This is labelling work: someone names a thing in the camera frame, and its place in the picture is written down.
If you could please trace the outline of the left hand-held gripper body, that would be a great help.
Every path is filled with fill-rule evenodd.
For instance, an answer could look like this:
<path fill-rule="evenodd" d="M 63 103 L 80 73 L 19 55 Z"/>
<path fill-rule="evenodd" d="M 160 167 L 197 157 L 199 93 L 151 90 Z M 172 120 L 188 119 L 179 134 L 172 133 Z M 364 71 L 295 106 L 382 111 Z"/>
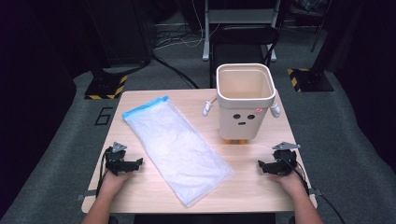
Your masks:
<path fill-rule="evenodd" d="M 125 149 L 127 146 L 114 142 L 112 147 L 109 147 L 105 152 L 106 168 L 114 175 L 125 173 L 123 168 Z"/>

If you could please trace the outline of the clear plastic bag blue drawstring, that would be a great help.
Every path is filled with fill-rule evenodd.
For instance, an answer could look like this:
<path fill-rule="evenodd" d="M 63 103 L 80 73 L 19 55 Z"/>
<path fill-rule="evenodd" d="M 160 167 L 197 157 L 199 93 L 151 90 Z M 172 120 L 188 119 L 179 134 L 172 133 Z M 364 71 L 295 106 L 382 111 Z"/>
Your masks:
<path fill-rule="evenodd" d="M 233 175 L 165 95 L 122 114 L 164 181 L 187 207 Z"/>

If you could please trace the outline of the person's right hand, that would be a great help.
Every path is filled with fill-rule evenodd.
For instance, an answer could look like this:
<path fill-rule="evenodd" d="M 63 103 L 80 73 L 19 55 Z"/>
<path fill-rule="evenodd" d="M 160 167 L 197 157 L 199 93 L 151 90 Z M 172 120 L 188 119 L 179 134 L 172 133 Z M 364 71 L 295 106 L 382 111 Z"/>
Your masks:
<path fill-rule="evenodd" d="M 301 178 L 295 173 L 289 175 L 269 175 L 269 179 L 278 183 L 292 198 L 306 194 Z"/>

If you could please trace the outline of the black stand with striped base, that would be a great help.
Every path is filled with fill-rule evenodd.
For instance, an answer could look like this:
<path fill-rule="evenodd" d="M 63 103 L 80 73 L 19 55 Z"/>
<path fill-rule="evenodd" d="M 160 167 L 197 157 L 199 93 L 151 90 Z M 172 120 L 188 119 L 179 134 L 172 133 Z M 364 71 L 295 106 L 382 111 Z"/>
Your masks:
<path fill-rule="evenodd" d="M 290 68 L 288 75 L 296 92 L 333 91 L 332 84 L 325 76 L 328 50 L 322 47 L 311 68 Z"/>
<path fill-rule="evenodd" d="M 93 78 L 88 89 L 85 91 L 85 99 L 116 99 L 120 96 L 127 80 L 127 71 L 109 73 L 102 67 L 95 66 L 91 72 Z"/>

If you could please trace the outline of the person's left hand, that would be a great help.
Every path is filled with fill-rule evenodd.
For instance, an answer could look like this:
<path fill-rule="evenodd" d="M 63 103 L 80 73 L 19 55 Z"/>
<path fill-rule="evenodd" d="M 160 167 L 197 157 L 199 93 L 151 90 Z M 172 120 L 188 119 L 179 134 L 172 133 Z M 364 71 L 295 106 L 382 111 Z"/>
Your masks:
<path fill-rule="evenodd" d="M 100 193 L 104 195 L 116 195 L 125 181 L 130 179 L 134 174 L 126 173 L 124 175 L 114 175 L 113 173 L 106 173 Z"/>

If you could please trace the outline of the black folding chair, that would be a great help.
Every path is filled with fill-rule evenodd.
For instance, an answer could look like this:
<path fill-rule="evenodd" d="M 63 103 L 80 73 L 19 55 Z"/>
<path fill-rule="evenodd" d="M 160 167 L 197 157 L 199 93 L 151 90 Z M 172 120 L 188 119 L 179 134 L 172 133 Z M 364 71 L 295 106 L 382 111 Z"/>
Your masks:
<path fill-rule="evenodd" d="M 276 28 L 265 25 L 228 25 L 209 38 L 209 86 L 216 87 L 216 70 L 226 63 L 270 66 L 279 39 Z"/>

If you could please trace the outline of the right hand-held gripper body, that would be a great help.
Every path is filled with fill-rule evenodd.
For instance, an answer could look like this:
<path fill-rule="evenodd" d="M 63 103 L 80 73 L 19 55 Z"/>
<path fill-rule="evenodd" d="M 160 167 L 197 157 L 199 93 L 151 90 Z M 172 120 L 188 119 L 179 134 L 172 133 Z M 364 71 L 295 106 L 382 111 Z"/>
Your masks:
<path fill-rule="evenodd" d="M 287 142 L 281 142 L 273 147 L 273 150 L 275 151 L 273 156 L 276 160 L 276 165 L 278 168 L 276 171 L 277 175 L 288 175 L 296 168 L 296 149 L 300 147 L 300 145 Z"/>

